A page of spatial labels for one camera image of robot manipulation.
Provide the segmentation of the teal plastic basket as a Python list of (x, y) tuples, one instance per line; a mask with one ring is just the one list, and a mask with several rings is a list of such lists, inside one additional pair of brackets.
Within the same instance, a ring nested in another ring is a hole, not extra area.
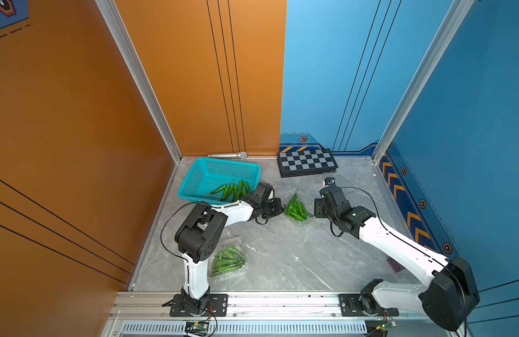
[(212, 194), (212, 191), (231, 184), (238, 187), (239, 183), (254, 190), (261, 179), (262, 168), (259, 164), (243, 161), (220, 160), (207, 157), (197, 159), (186, 174), (178, 191), (178, 196), (190, 202), (205, 201), (220, 205), (231, 199), (222, 199), (223, 190)]

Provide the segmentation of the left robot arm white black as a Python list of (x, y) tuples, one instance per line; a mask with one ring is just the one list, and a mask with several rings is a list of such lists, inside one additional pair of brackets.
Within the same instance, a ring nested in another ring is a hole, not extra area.
[(208, 313), (210, 285), (207, 262), (220, 241), (224, 228), (256, 218), (268, 220), (284, 211), (280, 198), (239, 200), (213, 206), (199, 202), (175, 234), (184, 261), (184, 284), (175, 303), (192, 315)]

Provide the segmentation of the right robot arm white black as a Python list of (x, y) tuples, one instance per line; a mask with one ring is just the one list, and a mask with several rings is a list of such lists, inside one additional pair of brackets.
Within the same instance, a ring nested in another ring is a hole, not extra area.
[(363, 313), (375, 316), (390, 309), (407, 310), (425, 314), (444, 330), (457, 331), (479, 304), (477, 283), (465, 259), (450, 259), (416, 243), (346, 199), (327, 195), (315, 199), (314, 215), (379, 249), (417, 278), (415, 284), (370, 281), (353, 299), (353, 306)]

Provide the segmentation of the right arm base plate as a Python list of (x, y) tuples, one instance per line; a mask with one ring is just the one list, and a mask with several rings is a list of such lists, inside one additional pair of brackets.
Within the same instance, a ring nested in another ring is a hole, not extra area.
[(360, 293), (342, 293), (338, 295), (339, 307), (343, 317), (398, 317), (399, 311), (396, 308), (384, 309), (379, 306), (372, 296), (361, 295)]

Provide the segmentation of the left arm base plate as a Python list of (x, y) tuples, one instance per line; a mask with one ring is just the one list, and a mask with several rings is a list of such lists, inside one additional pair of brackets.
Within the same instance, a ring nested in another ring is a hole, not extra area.
[(188, 294), (177, 294), (171, 300), (171, 317), (225, 317), (228, 309), (228, 294), (206, 293), (200, 299), (192, 299)]

